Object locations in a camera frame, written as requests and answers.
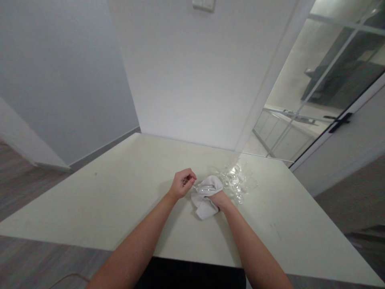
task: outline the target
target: hand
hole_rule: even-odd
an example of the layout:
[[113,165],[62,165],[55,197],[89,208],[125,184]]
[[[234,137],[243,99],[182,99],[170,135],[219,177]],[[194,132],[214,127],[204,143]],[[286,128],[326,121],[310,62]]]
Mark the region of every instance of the hand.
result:
[[215,195],[209,197],[218,208],[223,211],[227,206],[232,205],[229,197],[224,193],[224,191],[219,191]]
[[197,176],[191,169],[184,169],[177,172],[172,182],[169,194],[175,196],[177,199],[183,198],[189,189],[193,186]]

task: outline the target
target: white cloth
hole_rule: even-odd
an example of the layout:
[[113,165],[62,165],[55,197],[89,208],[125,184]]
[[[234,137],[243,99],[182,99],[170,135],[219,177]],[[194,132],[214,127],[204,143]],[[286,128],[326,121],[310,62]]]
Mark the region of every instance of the white cloth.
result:
[[219,212],[217,205],[208,196],[215,195],[222,190],[221,181],[216,176],[209,176],[198,185],[197,191],[191,193],[191,200],[197,208],[195,213],[201,220],[205,220]]

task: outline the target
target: white table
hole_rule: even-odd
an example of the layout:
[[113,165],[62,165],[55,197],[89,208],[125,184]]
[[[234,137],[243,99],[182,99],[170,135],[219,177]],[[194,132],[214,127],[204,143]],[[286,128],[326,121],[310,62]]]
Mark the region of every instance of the white table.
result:
[[[385,286],[281,161],[134,134],[0,223],[0,234],[113,250],[191,167],[198,180],[230,159],[259,185],[238,209],[289,274]],[[222,213],[200,221],[189,195],[155,256],[241,267]]]

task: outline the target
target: doorway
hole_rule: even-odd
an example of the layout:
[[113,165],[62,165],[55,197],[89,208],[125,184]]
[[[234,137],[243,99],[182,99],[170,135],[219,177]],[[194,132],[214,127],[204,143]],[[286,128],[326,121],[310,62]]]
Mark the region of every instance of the doorway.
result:
[[243,152],[298,166],[385,84],[384,71],[385,1],[317,0]]

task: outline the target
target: black door handle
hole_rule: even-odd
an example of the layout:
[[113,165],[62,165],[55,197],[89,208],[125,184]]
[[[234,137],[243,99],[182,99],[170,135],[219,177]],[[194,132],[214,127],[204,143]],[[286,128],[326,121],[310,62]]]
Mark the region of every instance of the black door handle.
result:
[[351,117],[353,115],[353,113],[351,112],[348,112],[346,115],[344,115],[344,117],[340,120],[334,120],[333,124],[335,123],[336,125],[334,127],[331,128],[331,130],[329,131],[329,133],[334,133],[342,124],[345,124],[345,123],[350,123],[350,121],[348,120],[349,117]]

